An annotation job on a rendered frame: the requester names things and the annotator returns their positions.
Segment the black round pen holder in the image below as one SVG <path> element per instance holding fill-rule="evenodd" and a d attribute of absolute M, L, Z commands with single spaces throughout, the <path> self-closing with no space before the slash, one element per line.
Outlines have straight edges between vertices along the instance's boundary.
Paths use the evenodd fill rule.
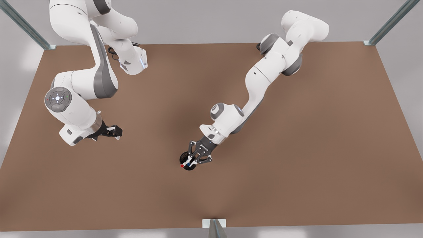
<path fill-rule="evenodd" d="M 184 153 L 181 154 L 181 156 L 179 158 L 179 162 L 180 162 L 180 164 L 182 164 L 182 163 L 184 163 L 187 160 L 188 160 L 188 151 L 186 151 L 186 152 L 184 152 Z M 188 169 L 185 169 L 184 168 L 184 169 L 190 171 L 190 170 L 193 170 L 195 168 L 196 168 L 196 165 L 195 164 L 192 164 L 191 168 L 188 168 Z"/>

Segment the silver frame post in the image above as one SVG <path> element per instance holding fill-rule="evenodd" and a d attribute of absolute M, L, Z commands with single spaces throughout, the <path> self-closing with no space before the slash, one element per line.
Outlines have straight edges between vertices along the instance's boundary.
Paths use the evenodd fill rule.
<path fill-rule="evenodd" d="M 55 50 L 56 45 L 48 43 L 6 0 L 0 0 L 0 9 L 13 20 L 43 50 Z"/>
<path fill-rule="evenodd" d="M 392 15 L 369 40 L 363 41 L 363 44 L 365 46 L 375 46 L 419 2 L 420 0 L 406 0 L 406 2 L 394 13 L 394 15 Z"/>
<path fill-rule="evenodd" d="M 224 228 L 226 228 L 226 219 L 203 219 L 202 227 L 208 228 L 208 238 L 228 238 Z"/>

